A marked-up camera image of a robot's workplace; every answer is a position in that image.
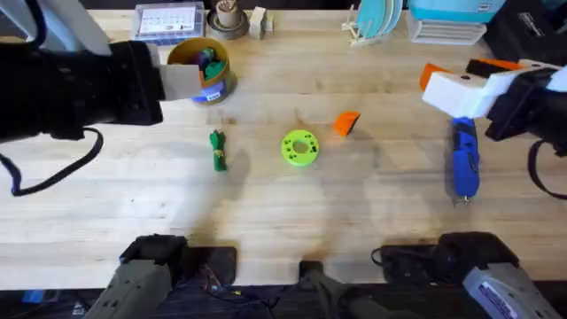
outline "yellow cup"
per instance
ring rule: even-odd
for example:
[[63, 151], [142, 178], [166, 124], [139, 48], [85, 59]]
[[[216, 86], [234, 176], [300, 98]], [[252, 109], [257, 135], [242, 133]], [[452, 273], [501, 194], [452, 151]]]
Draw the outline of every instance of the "yellow cup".
[[202, 50], [206, 48], [214, 49], [216, 58], [224, 62], [224, 68], [212, 79], [205, 81], [203, 72], [200, 73], [202, 94], [192, 97], [193, 102], [203, 105], [213, 105], [221, 102], [230, 92], [232, 80], [230, 79], [230, 63], [227, 50], [218, 41], [211, 38], [192, 38], [177, 44], [167, 57], [167, 63], [172, 64], [191, 64]]

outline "black cable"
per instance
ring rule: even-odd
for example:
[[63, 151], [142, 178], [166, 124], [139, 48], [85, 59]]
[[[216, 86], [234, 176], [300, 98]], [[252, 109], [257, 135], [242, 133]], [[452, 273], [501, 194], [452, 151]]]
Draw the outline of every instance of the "black cable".
[[535, 185], [538, 186], [538, 188], [540, 188], [540, 190], [545, 191], [547, 194], [551, 195], [554, 198], [566, 200], [567, 195], [559, 194], [559, 193], [552, 192], [552, 191], [548, 190], [548, 188], [545, 187], [545, 185], [541, 182], [540, 177], [538, 176], [538, 169], [537, 169], [538, 152], [540, 151], [540, 147], [544, 143], [545, 142], [543, 140], [538, 141], [538, 142], [534, 143], [532, 145], [532, 147], [530, 148], [530, 152], [528, 153], [528, 173], [530, 174], [530, 177], [532, 178], [533, 183], [535, 183]]
[[377, 261], [377, 259], [374, 258], [374, 255], [375, 255], [376, 253], [378, 253], [379, 251], [380, 251], [380, 248], [377, 248], [377, 249], [373, 250], [372, 253], [370, 254], [370, 259], [372, 260], [372, 262], [374, 262], [375, 265], [377, 265], [378, 267], [383, 268], [383, 267], [384, 267], [384, 264], [382, 264], [382, 261]]
[[209, 296], [211, 296], [211, 297], [213, 297], [213, 298], [215, 298], [215, 299], [217, 299], [217, 300], [224, 301], [224, 302], [228, 302], [228, 303], [233, 304], [233, 305], [236, 305], [236, 306], [257, 305], [257, 304], [260, 304], [260, 303], [262, 303], [262, 302], [264, 301], [264, 300], [262, 300], [262, 299], [257, 299], [257, 300], [251, 300], [251, 301], [238, 302], [238, 301], [235, 301], [235, 300], [229, 300], [229, 299], [226, 299], [226, 298], [217, 296], [217, 295], [215, 295], [214, 293], [209, 292], [209, 291], [204, 291], [204, 292], [205, 292], [207, 295], [209, 295]]
[[28, 43], [0, 43], [1, 49], [37, 50], [45, 42], [45, 39], [47, 39], [47, 25], [45, 24], [42, 8], [37, 3], [37, 0], [26, 0], [26, 5], [35, 22], [36, 33], [34, 40]]
[[60, 182], [61, 180], [63, 180], [73, 172], [77, 171], [79, 168], [89, 164], [100, 153], [100, 151], [103, 148], [103, 144], [105, 143], [105, 140], [103, 138], [103, 135], [94, 128], [83, 128], [83, 130], [94, 132], [95, 134], [97, 134], [97, 140], [95, 141], [95, 144], [92, 146], [90, 151], [85, 156], [81, 157], [80, 159], [78, 159], [68, 167], [65, 167], [60, 171], [58, 171], [52, 177], [46, 179], [41, 183], [38, 183], [35, 186], [31, 186], [25, 189], [20, 188], [21, 172], [19, 171], [19, 168], [16, 166], [16, 164], [12, 162], [11, 159], [0, 154], [0, 162], [8, 170], [8, 173], [10, 173], [10, 176], [12, 177], [12, 195], [15, 197], [20, 197], [20, 196], [33, 194], [38, 191], [43, 191], [53, 186], [54, 184]]
[[26, 317], [28, 315], [33, 314], [35, 311], [37, 311], [37, 310], [39, 310], [39, 309], [41, 309], [45, 306], [46, 306], [46, 304], [41, 304], [41, 305], [31, 309], [31, 310], [22, 311], [22, 312], [19, 312], [17, 314], [14, 314], [14, 315], [8, 315], [6, 317], [3, 317], [2, 319], [17, 319], [17, 318], [21, 318], [21, 317]]

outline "blue handle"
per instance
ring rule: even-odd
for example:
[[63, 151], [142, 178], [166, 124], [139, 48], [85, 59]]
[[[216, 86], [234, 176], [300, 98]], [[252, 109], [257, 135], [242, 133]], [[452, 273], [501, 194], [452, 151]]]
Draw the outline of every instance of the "blue handle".
[[477, 194], [479, 161], [475, 121], [453, 119], [453, 183], [457, 196], [471, 198]]

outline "wooden table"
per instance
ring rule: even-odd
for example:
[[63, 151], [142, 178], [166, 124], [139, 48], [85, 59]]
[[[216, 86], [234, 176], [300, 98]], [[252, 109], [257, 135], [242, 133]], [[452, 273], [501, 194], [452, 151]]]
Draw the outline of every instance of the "wooden table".
[[[92, 12], [113, 41], [128, 39], [131, 13]], [[354, 50], [339, 31], [346, 12], [274, 14], [266, 40], [224, 42], [238, 85], [221, 104], [163, 103], [164, 122], [149, 128], [99, 125], [100, 156], [33, 196], [12, 198], [2, 173], [0, 289], [105, 286], [128, 244], [152, 233], [234, 245], [237, 284], [294, 283], [302, 258], [325, 260], [344, 282], [378, 282], [373, 248], [467, 230], [497, 234], [534, 279], [567, 279], [566, 206], [528, 177], [532, 136], [495, 143], [478, 121], [479, 193], [469, 206], [447, 196], [448, 118], [421, 101], [418, 77], [426, 62], [462, 72], [486, 48], [412, 44], [402, 20], [387, 43]], [[331, 128], [345, 110], [362, 113], [347, 139]], [[226, 174], [213, 170], [208, 135], [218, 128]], [[311, 167], [282, 158], [280, 141], [295, 128], [321, 143]], [[41, 136], [0, 150], [29, 185], [92, 143]], [[542, 150], [551, 188], [567, 190], [566, 168]]]

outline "small orange object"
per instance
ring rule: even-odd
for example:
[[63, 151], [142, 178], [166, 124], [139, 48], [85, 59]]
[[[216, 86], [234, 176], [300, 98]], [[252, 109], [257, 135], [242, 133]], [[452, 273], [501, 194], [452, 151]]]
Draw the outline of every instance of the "small orange object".
[[427, 83], [429, 83], [429, 79], [431, 78], [433, 72], [438, 72], [438, 71], [452, 73], [442, 67], [435, 66], [431, 63], [426, 64], [425, 68], [423, 69], [422, 77], [419, 79], [419, 86], [422, 87], [422, 91], [425, 91], [425, 88], [427, 88]]
[[346, 137], [353, 130], [354, 124], [356, 124], [359, 117], [361, 117], [361, 114], [354, 111], [341, 113], [337, 117], [333, 129], [340, 136]]

